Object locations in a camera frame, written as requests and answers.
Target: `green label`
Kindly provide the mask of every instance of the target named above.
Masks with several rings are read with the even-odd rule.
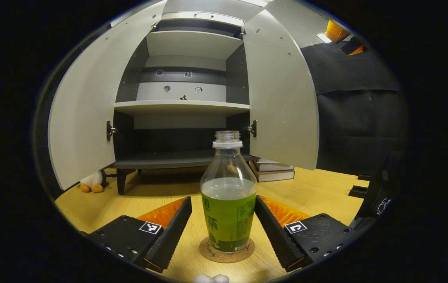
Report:
[[[213,247],[234,252],[249,240],[256,194],[236,200],[214,199],[201,193],[206,228]]]

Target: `plastic bottle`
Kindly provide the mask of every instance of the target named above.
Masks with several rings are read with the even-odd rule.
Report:
[[[200,181],[206,227],[215,249],[235,252],[247,246],[257,179],[240,153],[240,132],[215,137],[215,156]]]

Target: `orange light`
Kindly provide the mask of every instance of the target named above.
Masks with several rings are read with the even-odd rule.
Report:
[[[327,24],[327,31],[325,36],[328,37],[334,43],[340,43],[341,40],[345,39],[350,35],[350,32],[340,27],[333,21],[329,21]]]
[[[360,53],[360,52],[363,52],[363,51],[364,51],[364,45],[360,45],[360,47],[358,47],[354,52],[348,54],[348,56],[353,55],[353,54],[357,54],[357,53]]]

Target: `stuffed toy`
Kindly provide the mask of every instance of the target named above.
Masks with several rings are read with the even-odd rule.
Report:
[[[98,170],[82,179],[80,188],[83,192],[102,192],[106,177],[107,175],[104,170]]]

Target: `book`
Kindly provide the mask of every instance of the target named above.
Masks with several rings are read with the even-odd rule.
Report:
[[[294,166],[267,159],[254,161],[259,172],[294,170]]]
[[[250,162],[249,164],[258,182],[294,179],[294,170],[259,172],[254,162]]]

